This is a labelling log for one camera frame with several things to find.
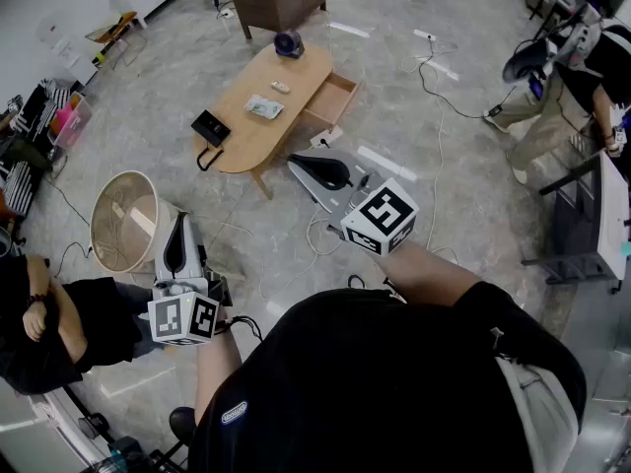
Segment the wooden drawer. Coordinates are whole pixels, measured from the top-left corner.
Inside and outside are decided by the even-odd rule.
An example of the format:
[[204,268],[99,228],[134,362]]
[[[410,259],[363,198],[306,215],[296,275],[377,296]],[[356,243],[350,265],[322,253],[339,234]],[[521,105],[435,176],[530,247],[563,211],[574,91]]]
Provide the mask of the wooden drawer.
[[331,72],[302,110],[302,117],[331,133],[360,85]]

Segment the purple black desk fan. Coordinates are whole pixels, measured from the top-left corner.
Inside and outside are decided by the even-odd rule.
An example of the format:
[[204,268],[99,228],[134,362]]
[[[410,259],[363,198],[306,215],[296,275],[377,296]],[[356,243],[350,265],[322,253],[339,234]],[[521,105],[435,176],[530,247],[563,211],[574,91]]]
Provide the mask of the purple black desk fan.
[[279,56],[299,59],[305,52],[300,34],[295,30],[286,30],[275,35],[274,47]]

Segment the black box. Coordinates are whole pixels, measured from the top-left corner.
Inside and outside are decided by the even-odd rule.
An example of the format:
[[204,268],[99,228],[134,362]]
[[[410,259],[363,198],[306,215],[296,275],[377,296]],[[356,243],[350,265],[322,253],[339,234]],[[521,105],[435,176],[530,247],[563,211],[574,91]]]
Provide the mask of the black box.
[[204,110],[191,127],[215,148],[221,147],[231,133],[231,129],[208,110]]

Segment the white table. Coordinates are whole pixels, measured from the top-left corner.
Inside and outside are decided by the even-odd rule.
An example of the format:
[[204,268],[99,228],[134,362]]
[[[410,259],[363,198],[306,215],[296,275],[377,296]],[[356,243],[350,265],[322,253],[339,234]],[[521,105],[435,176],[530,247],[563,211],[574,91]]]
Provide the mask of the white table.
[[600,166],[600,214],[597,253],[615,280],[623,280],[627,256],[623,244],[631,227],[624,223],[629,216],[628,185],[605,151],[598,153]]

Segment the clear bin with pink contents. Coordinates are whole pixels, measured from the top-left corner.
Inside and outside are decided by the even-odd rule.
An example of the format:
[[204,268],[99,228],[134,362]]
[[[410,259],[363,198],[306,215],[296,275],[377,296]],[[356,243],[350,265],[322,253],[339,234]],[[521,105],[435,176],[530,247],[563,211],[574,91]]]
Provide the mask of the clear bin with pink contents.
[[86,98],[74,92],[68,103],[55,112],[49,124],[48,139],[57,148],[68,150],[79,139],[92,119],[93,109]]

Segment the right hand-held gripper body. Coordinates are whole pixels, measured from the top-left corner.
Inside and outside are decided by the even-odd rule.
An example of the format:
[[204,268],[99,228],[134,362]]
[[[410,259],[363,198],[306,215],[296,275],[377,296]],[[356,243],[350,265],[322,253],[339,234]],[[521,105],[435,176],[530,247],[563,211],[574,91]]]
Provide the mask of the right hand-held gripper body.
[[394,178],[365,172],[343,193],[327,226],[342,241],[388,256],[413,231],[419,206]]

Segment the white wet wipes packet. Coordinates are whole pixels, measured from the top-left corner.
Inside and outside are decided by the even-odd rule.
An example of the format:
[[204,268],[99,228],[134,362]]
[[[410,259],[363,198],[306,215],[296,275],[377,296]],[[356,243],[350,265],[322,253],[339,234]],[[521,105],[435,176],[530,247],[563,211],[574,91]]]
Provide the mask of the white wet wipes packet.
[[283,110],[284,105],[259,95],[252,95],[245,104],[245,110],[255,115],[273,120]]

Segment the person's left forearm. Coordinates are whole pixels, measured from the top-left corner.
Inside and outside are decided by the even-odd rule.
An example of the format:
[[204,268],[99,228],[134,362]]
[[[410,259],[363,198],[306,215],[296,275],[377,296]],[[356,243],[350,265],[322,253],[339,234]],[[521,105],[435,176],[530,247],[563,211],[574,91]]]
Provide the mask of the person's left forearm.
[[195,423],[199,424],[214,394],[242,365],[242,357],[231,330],[216,335],[196,350]]

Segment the person's black shirt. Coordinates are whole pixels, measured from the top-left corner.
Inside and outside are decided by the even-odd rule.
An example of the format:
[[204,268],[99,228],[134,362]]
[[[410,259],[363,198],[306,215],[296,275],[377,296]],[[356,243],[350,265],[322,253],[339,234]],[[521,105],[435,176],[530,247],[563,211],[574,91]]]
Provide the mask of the person's black shirt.
[[453,306],[344,289],[292,306],[218,388],[189,473],[561,470],[586,380],[500,288]]

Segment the wooden coffee table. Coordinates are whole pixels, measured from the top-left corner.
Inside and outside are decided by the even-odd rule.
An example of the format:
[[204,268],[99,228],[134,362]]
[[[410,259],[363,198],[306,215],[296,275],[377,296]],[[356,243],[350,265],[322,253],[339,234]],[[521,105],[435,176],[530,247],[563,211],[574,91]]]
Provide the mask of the wooden coffee table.
[[[251,174],[267,198],[272,193],[261,174],[302,116],[302,110],[327,76],[333,72],[330,52],[307,43],[299,59],[279,56],[272,44],[265,46],[249,61],[232,84],[215,100],[209,111],[231,129],[223,142],[224,154],[211,167],[223,173]],[[270,87],[272,81],[286,84],[290,94]],[[284,108],[273,120],[245,110],[252,95],[278,100]],[[192,153],[197,155],[209,144],[197,133],[192,134]]]

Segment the person's right forearm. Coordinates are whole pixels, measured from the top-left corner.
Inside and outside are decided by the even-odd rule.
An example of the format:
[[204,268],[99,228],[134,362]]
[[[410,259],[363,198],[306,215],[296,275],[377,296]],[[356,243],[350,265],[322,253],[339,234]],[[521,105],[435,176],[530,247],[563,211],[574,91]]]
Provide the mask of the person's right forearm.
[[472,272],[411,240],[375,261],[409,304],[453,306],[480,281]]

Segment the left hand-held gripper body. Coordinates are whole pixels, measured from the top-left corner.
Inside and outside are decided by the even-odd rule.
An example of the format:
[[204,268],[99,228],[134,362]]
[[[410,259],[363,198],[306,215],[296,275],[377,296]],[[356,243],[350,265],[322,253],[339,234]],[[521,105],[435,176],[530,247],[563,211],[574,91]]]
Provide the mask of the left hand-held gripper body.
[[148,302],[152,338],[171,346],[209,343],[228,325],[220,317],[222,307],[232,305],[223,276],[158,280]]

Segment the black metal loop stand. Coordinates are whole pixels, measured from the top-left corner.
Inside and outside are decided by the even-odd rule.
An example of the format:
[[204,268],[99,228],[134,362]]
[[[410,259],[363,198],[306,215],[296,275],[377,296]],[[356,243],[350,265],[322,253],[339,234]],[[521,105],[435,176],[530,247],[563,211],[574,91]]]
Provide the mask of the black metal loop stand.
[[196,157],[196,164],[201,171],[208,171],[213,164],[224,154],[225,149],[206,145]]

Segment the black metal rack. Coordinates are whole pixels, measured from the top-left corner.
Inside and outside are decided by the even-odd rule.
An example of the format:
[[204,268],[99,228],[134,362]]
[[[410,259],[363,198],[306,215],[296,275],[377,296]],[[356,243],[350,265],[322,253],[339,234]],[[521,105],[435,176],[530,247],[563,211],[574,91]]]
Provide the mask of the black metal rack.
[[538,266],[549,286],[580,282],[617,282],[597,253],[600,214],[598,153],[564,177],[543,187],[539,194],[555,195],[549,251],[522,261]]

